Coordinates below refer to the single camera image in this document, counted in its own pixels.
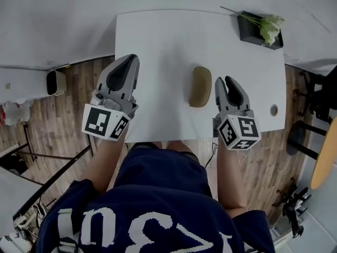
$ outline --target black metal stand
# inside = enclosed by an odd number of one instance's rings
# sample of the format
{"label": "black metal stand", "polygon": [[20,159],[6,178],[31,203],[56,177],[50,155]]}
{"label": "black metal stand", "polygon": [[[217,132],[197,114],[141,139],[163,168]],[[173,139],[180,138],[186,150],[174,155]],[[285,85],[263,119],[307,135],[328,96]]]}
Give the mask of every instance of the black metal stand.
{"label": "black metal stand", "polygon": [[[78,159],[80,159],[87,151],[90,150],[91,152],[91,156],[94,156],[94,152],[91,146],[91,141],[89,138],[89,135],[86,134],[87,140],[88,140],[88,146],[86,148],[84,148],[79,154],[77,154],[75,157],[70,158],[70,157],[59,157],[56,155],[45,155],[45,154],[37,154],[37,153],[33,153],[32,152],[32,148],[29,144],[29,140],[28,140],[28,134],[27,134],[27,128],[28,125],[24,125],[24,132],[25,132],[25,137],[26,137],[26,143],[24,145],[21,145],[20,147],[14,149],[13,151],[5,154],[3,157],[6,157],[8,155],[12,155],[14,153],[22,153],[22,154],[29,154],[32,156],[32,160],[35,161],[35,157],[44,157],[44,158],[54,158],[54,159],[62,159],[62,160],[70,160],[65,166],[63,166],[57,173],[55,173],[45,184],[43,184],[39,190],[37,190],[34,195],[32,195],[27,201],[26,203],[20,208],[20,210],[18,212],[16,212],[16,214],[13,216],[13,220],[15,220],[16,218],[18,218],[19,216],[23,216],[28,210],[29,208],[42,196],[42,194],[62,175],[65,173],[65,171],[67,169],[69,169]],[[21,149],[28,147],[29,152],[23,152],[20,151]]]}
{"label": "black metal stand", "polygon": [[13,216],[13,220],[19,216],[23,216],[29,208],[42,196],[42,194],[62,175],[67,169],[69,169],[78,159],[80,159],[91,146],[88,145],[84,150],[82,150],[78,155],[76,155],[71,161],[69,161],[65,166],[63,166],[57,173],[55,173],[43,186],[37,190],[34,195],[32,195],[26,203],[20,208],[18,212]]}
{"label": "black metal stand", "polygon": [[286,151],[289,155],[295,155],[298,151],[300,151],[313,159],[317,159],[318,153],[303,146],[305,139],[305,130],[310,130],[323,136],[326,135],[325,130],[305,124],[303,121],[297,121],[293,124],[289,132],[288,139],[286,141]]}

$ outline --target chair leg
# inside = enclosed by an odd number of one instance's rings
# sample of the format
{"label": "chair leg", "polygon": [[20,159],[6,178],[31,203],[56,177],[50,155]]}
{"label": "chair leg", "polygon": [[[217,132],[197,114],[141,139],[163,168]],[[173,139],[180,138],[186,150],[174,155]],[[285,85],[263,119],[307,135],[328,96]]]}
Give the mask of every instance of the chair leg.
{"label": "chair leg", "polygon": [[308,98],[305,99],[305,104],[304,104],[304,109],[303,109],[303,112],[299,112],[299,116],[300,117],[304,117],[306,111],[308,110],[309,108],[309,104],[310,104],[310,101]]}
{"label": "chair leg", "polygon": [[303,72],[303,77],[304,77],[304,82],[305,82],[305,88],[308,91],[309,90],[309,82],[308,82],[308,79],[306,78],[305,72]]}

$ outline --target beige mouse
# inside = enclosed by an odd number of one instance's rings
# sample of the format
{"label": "beige mouse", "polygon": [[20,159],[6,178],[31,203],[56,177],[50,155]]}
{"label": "beige mouse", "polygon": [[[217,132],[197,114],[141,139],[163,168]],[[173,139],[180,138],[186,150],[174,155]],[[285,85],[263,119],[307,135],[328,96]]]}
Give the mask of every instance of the beige mouse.
{"label": "beige mouse", "polygon": [[204,107],[210,98],[211,89],[211,72],[202,66],[195,67],[192,73],[190,106],[196,108]]}

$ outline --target cable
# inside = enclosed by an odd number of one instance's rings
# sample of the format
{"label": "cable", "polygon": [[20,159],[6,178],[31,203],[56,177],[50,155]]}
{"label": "cable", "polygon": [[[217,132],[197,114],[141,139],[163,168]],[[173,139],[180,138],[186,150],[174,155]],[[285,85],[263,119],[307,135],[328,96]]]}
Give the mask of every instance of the cable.
{"label": "cable", "polygon": [[[205,165],[205,169],[206,169],[206,167],[209,165],[209,163],[211,162],[212,158],[214,157],[214,155],[215,155],[215,153],[216,153],[218,147],[219,147],[219,146],[218,146],[216,143],[214,143],[214,142],[212,143],[212,155],[211,155],[210,159],[207,161],[207,163],[206,163],[206,165]],[[242,162],[243,162],[244,159],[247,157],[247,155],[249,155],[250,152],[251,152],[251,150],[249,149],[248,152],[247,152],[247,154],[244,154],[243,151],[241,150],[241,153],[244,155],[244,157],[243,157],[243,159],[241,160],[239,166],[242,164]]]}
{"label": "cable", "polygon": [[210,157],[210,159],[207,161],[206,165],[205,165],[205,169],[208,166],[208,164],[211,162],[212,158],[214,157],[216,151],[217,151],[218,145],[214,142],[212,142],[212,155]]}
{"label": "cable", "polygon": [[249,153],[251,152],[251,150],[249,149],[247,154],[244,154],[243,151],[241,150],[241,153],[244,155],[243,159],[241,160],[239,166],[241,165],[241,163],[244,161],[244,159],[246,158],[247,155],[249,155]]}

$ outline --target white table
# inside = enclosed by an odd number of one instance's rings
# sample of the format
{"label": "white table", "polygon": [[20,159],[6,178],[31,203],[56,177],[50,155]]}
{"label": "white table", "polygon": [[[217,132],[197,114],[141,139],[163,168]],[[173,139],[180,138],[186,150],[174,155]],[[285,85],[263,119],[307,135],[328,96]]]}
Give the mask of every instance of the white table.
{"label": "white table", "polygon": [[[261,131],[284,128],[285,69],[282,49],[239,39],[236,18],[198,11],[144,11],[117,17],[116,59],[134,53],[140,71],[134,97],[139,109],[127,142],[212,137],[217,77],[233,77],[247,92]],[[189,107],[195,66],[212,73],[212,92],[203,108]],[[279,112],[271,116],[270,107]]]}

